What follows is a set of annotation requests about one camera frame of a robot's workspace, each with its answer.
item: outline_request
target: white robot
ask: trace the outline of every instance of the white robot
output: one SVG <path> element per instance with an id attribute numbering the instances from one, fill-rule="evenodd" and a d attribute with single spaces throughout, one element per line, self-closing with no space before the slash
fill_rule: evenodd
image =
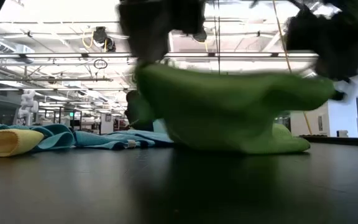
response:
<path id="1" fill-rule="evenodd" d="M 38 112 L 38 101 L 34 101 L 35 91 L 25 90 L 22 95 L 21 107 L 17 114 L 16 123 L 19 125 L 32 125 L 32 114 Z"/>

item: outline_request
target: industrial ceiling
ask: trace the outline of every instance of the industrial ceiling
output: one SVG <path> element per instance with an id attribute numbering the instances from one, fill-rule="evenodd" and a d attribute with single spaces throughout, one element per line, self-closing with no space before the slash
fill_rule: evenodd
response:
<path id="1" fill-rule="evenodd" d="M 19 44 L 24 51 L 7 52 L 0 48 L 0 89 L 37 89 L 44 106 L 63 104 L 69 108 L 123 114 L 127 106 L 126 92 L 135 88 L 131 82 L 134 59 L 130 57 L 126 37 L 118 24 L 118 2 L 6 0 L 0 12 L 0 43 Z M 250 4 L 250 1 L 223 0 L 219 8 L 207 4 L 206 41 L 200 43 L 180 32 L 171 32 L 171 63 L 180 68 L 207 71 L 218 67 L 229 72 L 286 70 L 285 57 L 279 56 L 283 48 L 272 2 L 261 1 L 252 9 Z M 309 6 L 315 14 L 324 16 L 337 10 L 320 3 L 310 3 Z M 298 9 L 288 2 L 277 1 L 277 12 L 285 33 L 288 18 L 295 16 Z M 115 42 L 117 53 L 103 53 L 103 49 L 93 44 L 91 36 L 96 27 L 106 28 L 107 35 Z M 217 52 L 219 45 L 221 54 L 208 55 Z M 1 55 L 4 53 L 45 55 L 19 60 Z M 310 73 L 308 67 L 312 55 L 298 55 L 302 57 L 290 57 L 292 69 Z"/>

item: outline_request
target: yellow towel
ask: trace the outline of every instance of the yellow towel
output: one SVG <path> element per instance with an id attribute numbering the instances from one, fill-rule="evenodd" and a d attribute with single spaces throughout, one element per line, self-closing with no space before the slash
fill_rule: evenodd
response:
<path id="1" fill-rule="evenodd" d="M 42 133 L 31 130 L 0 130 L 0 157 L 15 156 L 33 149 L 44 138 Z"/>

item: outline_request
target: pole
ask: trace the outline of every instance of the pole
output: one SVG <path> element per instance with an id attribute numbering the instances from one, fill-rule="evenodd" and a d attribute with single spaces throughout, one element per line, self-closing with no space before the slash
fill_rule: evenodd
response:
<path id="1" fill-rule="evenodd" d="M 59 107 L 59 124 L 61 122 L 61 118 L 62 118 L 62 108 Z"/>
<path id="2" fill-rule="evenodd" d="M 74 131 L 74 121 L 75 121 L 75 110 L 73 110 L 73 125 L 72 125 L 72 128 L 73 128 L 73 131 Z"/>
<path id="3" fill-rule="evenodd" d="M 100 113 L 99 135 L 102 135 L 102 114 Z"/>
<path id="4" fill-rule="evenodd" d="M 81 131 L 81 128 L 82 128 L 82 111 L 80 111 L 80 131 Z"/>

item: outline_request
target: ceiling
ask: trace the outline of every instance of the ceiling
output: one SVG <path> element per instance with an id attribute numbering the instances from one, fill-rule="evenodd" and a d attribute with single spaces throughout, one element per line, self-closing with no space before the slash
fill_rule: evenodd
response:
<path id="1" fill-rule="evenodd" d="M 116 12 L 118 0 L 6 0 L 0 12 L 0 41 L 11 45 L 28 46 L 35 53 L 93 53 L 103 50 L 94 44 L 91 47 L 91 33 L 98 26 L 105 26 L 106 32 L 116 43 L 117 52 L 129 52 L 126 37 L 122 35 Z M 285 1 L 277 2 L 277 16 L 285 31 L 285 23 L 295 16 L 298 9 Z M 250 1 L 221 1 L 218 6 L 207 4 L 204 23 L 208 38 L 201 44 L 180 32 L 170 34 L 171 52 L 216 52 L 220 43 L 221 52 L 283 52 L 275 11 L 271 1 L 261 1 L 250 9 Z M 335 12 L 335 8 L 311 3 L 315 14 L 325 16 Z M 85 95 L 77 91 L 57 91 L 53 95 L 66 96 L 70 101 L 104 102 L 103 108 L 110 108 L 118 113 L 126 109 L 125 88 L 135 87 L 131 83 L 133 64 L 128 58 L 104 58 L 108 63 L 105 69 L 97 69 L 93 63 L 96 58 L 37 58 L 32 64 L 14 60 L 1 60 L 0 67 L 13 73 L 10 77 L 38 78 L 81 78 L 75 83 L 77 88 L 117 88 L 121 91 L 86 91 Z M 181 68 L 217 70 L 218 61 L 210 58 L 192 60 L 182 58 L 173 62 Z M 291 68 L 306 70 L 311 61 L 292 61 Z M 220 62 L 220 69 L 225 71 L 253 71 L 260 69 L 287 70 L 287 63 L 282 58 L 276 60 L 233 60 Z M 96 81 L 96 78 L 110 81 Z M 67 82 L 21 82 L 25 86 L 38 88 L 66 88 Z M 50 92 L 38 91 L 39 95 L 51 95 Z M 57 100 L 42 96 L 44 101 Z"/>

